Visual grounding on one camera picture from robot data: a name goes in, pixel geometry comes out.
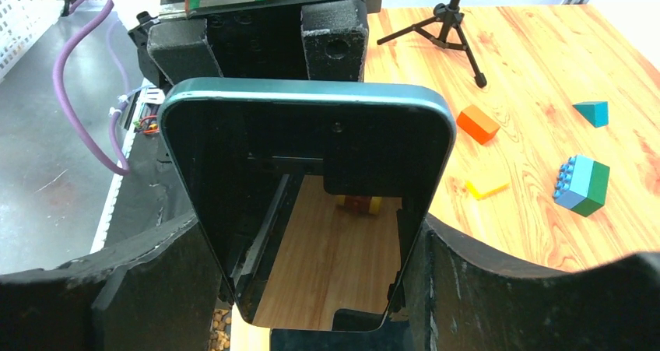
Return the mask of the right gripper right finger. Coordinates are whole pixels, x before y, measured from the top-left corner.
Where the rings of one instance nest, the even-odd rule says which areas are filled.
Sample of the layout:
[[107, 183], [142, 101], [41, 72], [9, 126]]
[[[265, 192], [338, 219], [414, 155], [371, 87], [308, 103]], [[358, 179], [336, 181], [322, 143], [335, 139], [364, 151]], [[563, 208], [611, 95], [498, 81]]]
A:
[[407, 307], [418, 350], [657, 350], [659, 255], [561, 272], [428, 216]]

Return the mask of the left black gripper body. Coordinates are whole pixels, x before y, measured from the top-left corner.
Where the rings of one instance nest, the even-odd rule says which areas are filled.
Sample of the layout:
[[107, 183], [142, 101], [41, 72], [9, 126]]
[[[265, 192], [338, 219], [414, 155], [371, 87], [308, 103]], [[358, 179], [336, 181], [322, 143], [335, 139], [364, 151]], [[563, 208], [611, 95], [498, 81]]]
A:
[[358, 82], [369, 11], [370, 0], [156, 0], [128, 35], [161, 89], [205, 76]]

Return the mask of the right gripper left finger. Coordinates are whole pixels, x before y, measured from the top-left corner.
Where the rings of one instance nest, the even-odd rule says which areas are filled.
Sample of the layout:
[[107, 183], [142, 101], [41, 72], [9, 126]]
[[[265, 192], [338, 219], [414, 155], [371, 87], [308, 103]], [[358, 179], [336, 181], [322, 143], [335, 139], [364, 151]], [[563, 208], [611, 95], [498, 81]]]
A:
[[204, 350], [220, 271], [196, 216], [1, 277], [3, 350]]

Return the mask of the black phone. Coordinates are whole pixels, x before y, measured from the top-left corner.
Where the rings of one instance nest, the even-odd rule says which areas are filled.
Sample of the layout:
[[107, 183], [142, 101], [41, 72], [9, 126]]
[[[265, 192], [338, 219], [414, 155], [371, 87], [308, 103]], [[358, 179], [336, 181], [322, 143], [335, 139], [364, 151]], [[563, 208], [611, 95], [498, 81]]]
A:
[[230, 300], [251, 325], [391, 312], [456, 139], [425, 86], [197, 78], [158, 121]]

